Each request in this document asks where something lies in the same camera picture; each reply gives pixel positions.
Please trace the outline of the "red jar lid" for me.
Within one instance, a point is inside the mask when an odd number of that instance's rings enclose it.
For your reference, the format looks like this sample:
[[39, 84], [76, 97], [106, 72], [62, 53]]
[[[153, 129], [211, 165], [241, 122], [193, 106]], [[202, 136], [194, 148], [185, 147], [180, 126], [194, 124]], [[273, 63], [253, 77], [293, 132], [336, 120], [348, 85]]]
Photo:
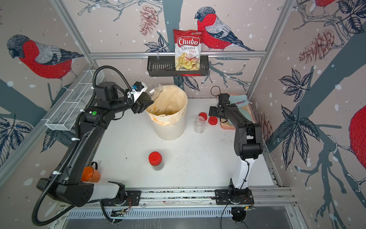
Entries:
[[217, 125], [217, 123], [218, 123], [218, 118], [217, 118], [217, 117], [215, 117], [215, 116], [210, 116], [210, 117], [208, 118], [208, 123], [209, 123], [210, 125], [212, 125], [212, 126], [215, 126], [215, 125]]
[[202, 117], [205, 121], [207, 120], [207, 114], [205, 112], [201, 112], [199, 116]]

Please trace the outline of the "red-lidded glass jar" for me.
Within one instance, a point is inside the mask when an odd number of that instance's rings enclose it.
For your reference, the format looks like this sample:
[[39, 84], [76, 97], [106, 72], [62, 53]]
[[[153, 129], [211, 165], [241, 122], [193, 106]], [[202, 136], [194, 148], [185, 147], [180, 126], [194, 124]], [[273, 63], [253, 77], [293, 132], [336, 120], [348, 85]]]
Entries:
[[164, 167], [163, 156], [159, 152], [151, 152], [148, 160], [154, 170], [161, 170]]
[[138, 98], [138, 102], [150, 102], [155, 101], [160, 94], [163, 92], [164, 88], [160, 83], [152, 83], [149, 85], [146, 85], [145, 83], [142, 83], [143, 89], [142, 93]]

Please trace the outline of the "glass jar with tea leaves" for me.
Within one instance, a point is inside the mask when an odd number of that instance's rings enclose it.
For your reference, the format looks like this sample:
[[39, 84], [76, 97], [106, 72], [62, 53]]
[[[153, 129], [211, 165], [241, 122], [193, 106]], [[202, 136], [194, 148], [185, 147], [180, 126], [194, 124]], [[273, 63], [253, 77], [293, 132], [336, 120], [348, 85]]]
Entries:
[[198, 116], [194, 122], [194, 131], [196, 133], [203, 133], [205, 129], [205, 119], [202, 116]]

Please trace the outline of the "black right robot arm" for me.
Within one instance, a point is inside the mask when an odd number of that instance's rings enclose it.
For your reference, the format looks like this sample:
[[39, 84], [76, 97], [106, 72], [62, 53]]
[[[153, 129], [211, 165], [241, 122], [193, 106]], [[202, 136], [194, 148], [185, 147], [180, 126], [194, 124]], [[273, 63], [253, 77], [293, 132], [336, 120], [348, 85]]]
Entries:
[[248, 179], [259, 155], [263, 153], [262, 129], [258, 123], [248, 120], [237, 105], [229, 100], [229, 94], [218, 94], [217, 106], [210, 107], [209, 115], [230, 121], [235, 128], [234, 152], [240, 158], [240, 168], [230, 179], [230, 199], [243, 197], [248, 190]]

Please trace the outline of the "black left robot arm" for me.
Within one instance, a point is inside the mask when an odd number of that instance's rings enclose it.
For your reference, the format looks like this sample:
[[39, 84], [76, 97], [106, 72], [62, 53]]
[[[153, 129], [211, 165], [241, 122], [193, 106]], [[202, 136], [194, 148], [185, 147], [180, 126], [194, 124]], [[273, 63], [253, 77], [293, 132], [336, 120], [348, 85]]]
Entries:
[[75, 137], [71, 140], [71, 146], [49, 178], [42, 178], [37, 183], [37, 189], [42, 193], [36, 202], [36, 209], [46, 196], [72, 207], [82, 207], [90, 201], [103, 199], [125, 202], [123, 184], [94, 184], [82, 181], [82, 174], [87, 162], [93, 158], [96, 145], [109, 124], [116, 119], [117, 113], [132, 110], [133, 113], [140, 114], [153, 104], [147, 88], [141, 82], [136, 82], [127, 89], [122, 89], [114, 82], [102, 82], [93, 86], [91, 99], [76, 118]]

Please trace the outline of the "pink plastic tray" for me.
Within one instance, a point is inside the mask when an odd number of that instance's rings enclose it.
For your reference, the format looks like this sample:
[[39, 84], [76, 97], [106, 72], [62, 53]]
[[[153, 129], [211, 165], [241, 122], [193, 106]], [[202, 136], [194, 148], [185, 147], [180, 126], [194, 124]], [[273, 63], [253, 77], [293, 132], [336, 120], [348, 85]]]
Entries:
[[[250, 102], [250, 104], [245, 106], [245, 108], [251, 113], [252, 120], [253, 120], [252, 122], [255, 122], [255, 118], [253, 116], [252, 109], [251, 109], [251, 106], [250, 106], [251, 104], [252, 103]], [[220, 122], [220, 126], [221, 126], [222, 129], [227, 129], [227, 130], [235, 129], [233, 124], [230, 121], [226, 120], [226, 119], [222, 119], [222, 121]]]

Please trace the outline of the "teal folded cloth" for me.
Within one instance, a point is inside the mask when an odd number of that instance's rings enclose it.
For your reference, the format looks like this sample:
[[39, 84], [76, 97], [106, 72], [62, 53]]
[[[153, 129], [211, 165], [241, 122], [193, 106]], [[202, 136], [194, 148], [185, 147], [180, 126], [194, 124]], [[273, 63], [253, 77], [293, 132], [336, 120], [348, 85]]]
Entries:
[[230, 95], [229, 101], [231, 104], [235, 104], [238, 108], [244, 108], [249, 105], [250, 102], [247, 98], [247, 95]]

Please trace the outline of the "mint green flower plate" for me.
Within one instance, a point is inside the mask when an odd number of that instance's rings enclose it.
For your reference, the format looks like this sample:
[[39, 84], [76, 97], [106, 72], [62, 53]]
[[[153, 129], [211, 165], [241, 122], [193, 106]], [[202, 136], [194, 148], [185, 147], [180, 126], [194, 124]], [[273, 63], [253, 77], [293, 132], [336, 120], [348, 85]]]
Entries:
[[245, 107], [242, 107], [239, 109], [240, 113], [247, 119], [249, 120], [250, 122], [252, 122], [252, 116], [251, 116], [251, 113], [245, 108]]

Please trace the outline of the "cream waste bin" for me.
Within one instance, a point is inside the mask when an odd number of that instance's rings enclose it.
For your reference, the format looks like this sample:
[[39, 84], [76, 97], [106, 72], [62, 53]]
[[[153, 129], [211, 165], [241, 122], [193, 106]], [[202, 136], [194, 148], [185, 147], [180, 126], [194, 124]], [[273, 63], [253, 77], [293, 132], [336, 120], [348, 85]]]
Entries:
[[185, 131], [186, 111], [181, 119], [174, 126], [161, 126], [152, 121], [152, 126], [156, 134], [163, 140], [175, 140], [179, 138]]

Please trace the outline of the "yellowish bin liner bag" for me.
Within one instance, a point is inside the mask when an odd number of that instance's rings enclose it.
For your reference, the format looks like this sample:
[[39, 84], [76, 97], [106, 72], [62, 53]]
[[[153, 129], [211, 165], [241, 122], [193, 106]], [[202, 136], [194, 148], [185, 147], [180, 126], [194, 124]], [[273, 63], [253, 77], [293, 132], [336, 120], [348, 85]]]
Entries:
[[164, 85], [163, 91], [146, 111], [158, 125], [174, 126], [185, 113], [187, 104], [185, 91], [175, 85]]

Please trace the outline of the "Chuba cassava chips bag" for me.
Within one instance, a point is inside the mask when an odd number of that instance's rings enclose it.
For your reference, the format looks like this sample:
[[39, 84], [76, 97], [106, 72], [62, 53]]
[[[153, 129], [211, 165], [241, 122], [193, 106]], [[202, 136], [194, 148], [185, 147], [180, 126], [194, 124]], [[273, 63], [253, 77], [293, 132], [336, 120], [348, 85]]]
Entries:
[[176, 71], [200, 70], [203, 31], [174, 30], [174, 65]]

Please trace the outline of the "orange cup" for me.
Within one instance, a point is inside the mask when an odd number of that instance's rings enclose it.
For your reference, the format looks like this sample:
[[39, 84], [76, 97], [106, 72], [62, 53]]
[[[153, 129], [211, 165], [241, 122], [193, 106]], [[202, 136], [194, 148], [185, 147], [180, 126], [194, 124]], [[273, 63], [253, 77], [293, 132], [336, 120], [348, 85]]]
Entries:
[[101, 174], [98, 171], [98, 163], [92, 162], [89, 166], [86, 166], [83, 170], [82, 182], [97, 183], [101, 178]]

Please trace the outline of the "black wall basket shelf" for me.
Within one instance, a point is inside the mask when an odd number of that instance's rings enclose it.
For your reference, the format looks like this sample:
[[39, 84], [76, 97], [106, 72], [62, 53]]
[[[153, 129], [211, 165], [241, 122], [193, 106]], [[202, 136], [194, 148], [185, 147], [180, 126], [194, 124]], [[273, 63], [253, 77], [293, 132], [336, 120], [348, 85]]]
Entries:
[[176, 71], [173, 56], [149, 56], [147, 71], [151, 77], [169, 76], [207, 76], [209, 73], [208, 56], [201, 56], [200, 70]]

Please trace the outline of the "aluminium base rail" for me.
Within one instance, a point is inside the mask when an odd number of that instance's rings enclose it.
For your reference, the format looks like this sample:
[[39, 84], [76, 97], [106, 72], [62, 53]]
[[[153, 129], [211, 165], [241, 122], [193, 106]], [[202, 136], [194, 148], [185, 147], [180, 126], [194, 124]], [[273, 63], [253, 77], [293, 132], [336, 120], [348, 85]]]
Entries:
[[108, 199], [74, 208], [66, 219], [101, 219], [101, 206], [112, 219], [158, 219], [189, 217], [230, 217], [233, 212], [260, 207], [297, 205], [289, 188], [251, 187], [240, 195], [226, 188], [129, 189], [123, 203]]

